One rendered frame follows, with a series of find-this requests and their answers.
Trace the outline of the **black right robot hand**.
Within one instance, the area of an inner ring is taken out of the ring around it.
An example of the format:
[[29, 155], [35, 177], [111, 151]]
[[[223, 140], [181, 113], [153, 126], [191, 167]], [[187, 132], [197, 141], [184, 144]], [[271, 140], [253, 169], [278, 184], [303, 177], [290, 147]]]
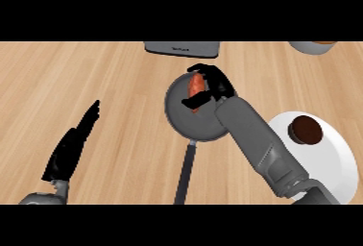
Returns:
[[209, 90], [201, 91], [190, 99], [182, 100], [182, 104], [190, 109], [200, 108], [212, 99], [221, 101], [237, 95], [231, 80], [216, 65], [198, 63], [188, 68], [188, 71], [198, 71], [209, 84]]

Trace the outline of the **orange sweet potato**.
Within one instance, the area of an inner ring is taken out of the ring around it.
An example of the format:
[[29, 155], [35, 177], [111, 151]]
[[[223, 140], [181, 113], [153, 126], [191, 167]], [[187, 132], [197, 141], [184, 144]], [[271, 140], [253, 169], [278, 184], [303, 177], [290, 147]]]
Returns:
[[188, 84], [188, 95], [198, 106], [203, 102], [203, 97], [200, 96], [203, 91], [206, 91], [204, 77], [200, 73], [195, 73]]

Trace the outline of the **grey frying pan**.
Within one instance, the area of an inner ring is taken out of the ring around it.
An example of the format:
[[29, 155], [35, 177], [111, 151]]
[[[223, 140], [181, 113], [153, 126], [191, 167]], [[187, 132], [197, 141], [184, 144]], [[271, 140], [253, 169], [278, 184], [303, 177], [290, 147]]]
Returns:
[[184, 205], [187, 202], [197, 144], [215, 141], [229, 133], [215, 114], [215, 100], [200, 107], [198, 112], [194, 112], [182, 104], [182, 100], [188, 98], [188, 85], [193, 77], [194, 74], [187, 73], [176, 79], [164, 97], [164, 114], [169, 124], [175, 131], [191, 140], [176, 189], [175, 205]]

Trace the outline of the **white plate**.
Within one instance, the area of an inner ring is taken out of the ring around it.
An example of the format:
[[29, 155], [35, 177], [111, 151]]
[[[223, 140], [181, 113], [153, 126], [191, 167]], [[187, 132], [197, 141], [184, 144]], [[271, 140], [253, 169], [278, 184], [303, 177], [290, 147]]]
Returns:
[[[314, 144], [297, 143], [288, 134], [294, 119], [306, 115], [315, 119], [322, 128], [322, 140]], [[287, 149], [309, 172], [309, 177], [319, 180], [342, 204], [347, 204], [356, 194], [359, 172], [353, 152], [337, 129], [314, 114], [287, 111], [271, 120]]]

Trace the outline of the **grey flat appliance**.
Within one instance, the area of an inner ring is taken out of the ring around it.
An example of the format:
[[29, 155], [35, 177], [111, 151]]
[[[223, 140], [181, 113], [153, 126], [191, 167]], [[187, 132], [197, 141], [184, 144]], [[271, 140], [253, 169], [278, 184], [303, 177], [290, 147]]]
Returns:
[[213, 59], [219, 56], [219, 41], [147, 41], [145, 50], [156, 54]]

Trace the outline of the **grey bowl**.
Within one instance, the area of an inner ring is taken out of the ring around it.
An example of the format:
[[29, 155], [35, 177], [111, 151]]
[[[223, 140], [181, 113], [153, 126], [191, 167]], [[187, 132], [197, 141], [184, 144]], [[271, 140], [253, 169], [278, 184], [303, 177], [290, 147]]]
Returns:
[[337, 41], [291, 41], [290, 44], [305, 54], [322, 55], [333, 49]]

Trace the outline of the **brown chocolate cupcake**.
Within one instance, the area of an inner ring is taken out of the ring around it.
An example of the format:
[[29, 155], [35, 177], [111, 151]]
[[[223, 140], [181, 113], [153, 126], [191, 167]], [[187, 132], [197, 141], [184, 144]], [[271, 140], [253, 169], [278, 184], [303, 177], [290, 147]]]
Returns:
[[288, 126], [288, 135], [299, 144], [318, 144], [324, 137], [322, 127], [318, 121], [311, 116], [297, 116]]

